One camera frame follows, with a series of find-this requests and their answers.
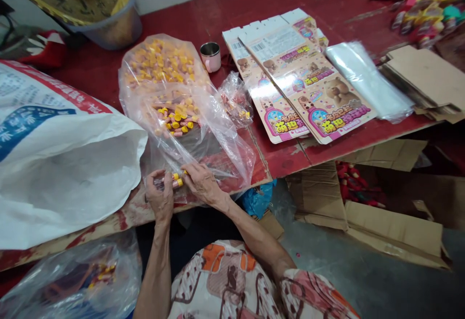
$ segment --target sleeve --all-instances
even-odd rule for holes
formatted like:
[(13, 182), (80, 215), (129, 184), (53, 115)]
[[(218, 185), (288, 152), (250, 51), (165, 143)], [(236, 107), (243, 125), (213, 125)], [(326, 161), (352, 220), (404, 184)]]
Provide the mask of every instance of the sleeve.
[(355, 310), (323, 276), (290, 269), (280, 282), (289, 318), (359, 318)]

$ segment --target red table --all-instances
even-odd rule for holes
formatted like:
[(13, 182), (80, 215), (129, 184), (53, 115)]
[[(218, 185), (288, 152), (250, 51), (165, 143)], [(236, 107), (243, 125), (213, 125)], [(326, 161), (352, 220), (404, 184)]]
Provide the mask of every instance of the red table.
[[(358, 39), (377, 59), (406, 44), (404, 38), (389, 29), (390, 4), (373, 0), (191, 0), (143, 16), (144, 31), (139, 42), (148, 35), (166, 33), (192, 41), (198, 48), (205, 42), (216, 41), (224, 54), (227, 48), (222, 31), (300, 7), (316, 19), (331, 45)], [(87, 43), (69, 57), (64, 68), (50, 75), (121, 110), (118, 68), (124, 53), (105, 51)], [(211, 75), (216, 87), (229, 71), (223, 67)], [(256, 152), (252, 184), (259, 185), (433, 124), (424, 116), (412, 115), (397, 125), (372, 120), (329, 145), (318, 145), (313, 138), (271, 144), (261, 121), (256, 118), (249, 129), (240, 131), (240, 135)], [(153, 213), (143, 197), (144, 189), (135, 189), (121, 210), (94, 226), (26, 251), (0, 252), (0, 271), (153, 221)]]

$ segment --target clear plastic bag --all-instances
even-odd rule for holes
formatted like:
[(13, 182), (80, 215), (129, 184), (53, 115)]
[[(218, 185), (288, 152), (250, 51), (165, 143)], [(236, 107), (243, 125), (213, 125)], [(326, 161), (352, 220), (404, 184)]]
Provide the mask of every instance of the clear plastic bag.
[(39, 261), (0, 300), (0, 318), (124, 319), (139, 295), (142, 263), (134, 229)]
[(231, 72), (218, 88), (217, 99), (222, 102), (226, 113), (236, 128), (246, 128), (253, 122), (253, 108), (250, 95), (246, 92), (239, 73)]
[(328, 47), (325, 54), (375, 108), (378, 118), (397, 124), (413, 113), (414, 102), (381, 75), (360, 42)]
[[(153, 70), (140, 67), (154, 63)], [(125, 114), (149, 133), (144, 176), (162, 168), (181, 174), (183, 164), (197, 161), (212, 170), (224, 191), (248, 188), (255, 154), (238, 136), (216, 94), (191, 43), (161, 34), (126, 53), (120, 101)], [(177, 189), (174, 199), (179, 204), (197, 201), (186, 187)]]

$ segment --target pink mug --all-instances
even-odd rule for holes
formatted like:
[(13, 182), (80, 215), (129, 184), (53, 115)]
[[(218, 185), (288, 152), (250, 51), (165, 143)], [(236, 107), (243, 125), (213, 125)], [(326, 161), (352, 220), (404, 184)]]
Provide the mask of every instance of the pink mug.
[(221, 55), (219, 45), (214, 42), (205, 43), (200, 47), (202, 61), (208, 73), (214, 73), (221, 67)]

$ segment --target person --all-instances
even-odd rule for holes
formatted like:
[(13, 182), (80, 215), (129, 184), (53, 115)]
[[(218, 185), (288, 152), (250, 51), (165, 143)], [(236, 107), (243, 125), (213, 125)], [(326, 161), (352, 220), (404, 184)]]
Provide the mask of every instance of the person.
[[(358, 318), (320, 275), (296, 269), (289, 254), (218, 186), (204, 164), (181, 169), (194, 195), (229, 217), (244, 242), (218, 240), (194, 254), (171, 283), (171, 173), (147, 176), (146, 199), (155, 213), (155, 234), (134, 319), (153, 318)], [(154, 179), (165, 174), (164, 191)]]

